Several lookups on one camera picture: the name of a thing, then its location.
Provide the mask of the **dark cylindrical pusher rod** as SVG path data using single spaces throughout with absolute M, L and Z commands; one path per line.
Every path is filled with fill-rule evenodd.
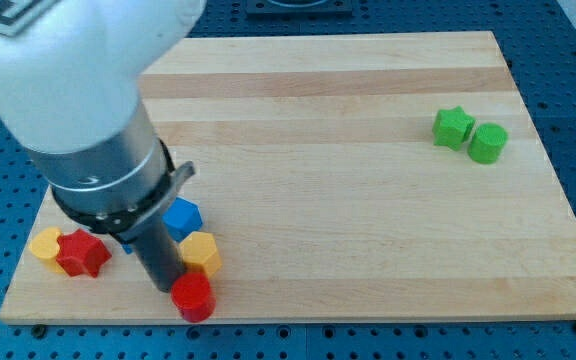
M 186 273 L 177 243 L 161 217 L 154 217 L 133 229 L 128 236 L 128 245 L 161 292 L 169 293 Z

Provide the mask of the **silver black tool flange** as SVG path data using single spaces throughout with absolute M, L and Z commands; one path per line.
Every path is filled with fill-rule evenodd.
M 195 174 L 191 161 L 174 164 L 141 101 L 124 126 L 92 144 L 26 150 L 69 218 L 122 244 L 139 237 L 169 242 L 163 215 Z

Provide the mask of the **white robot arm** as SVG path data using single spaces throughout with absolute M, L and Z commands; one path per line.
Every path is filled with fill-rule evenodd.
M 61 210 L 129 246 L 154 285 L 185 272 L 163 216 L 176 165 L 143 105 L 141 74 L 186 37 L 198 0 L 0 1 L 0 119 Z

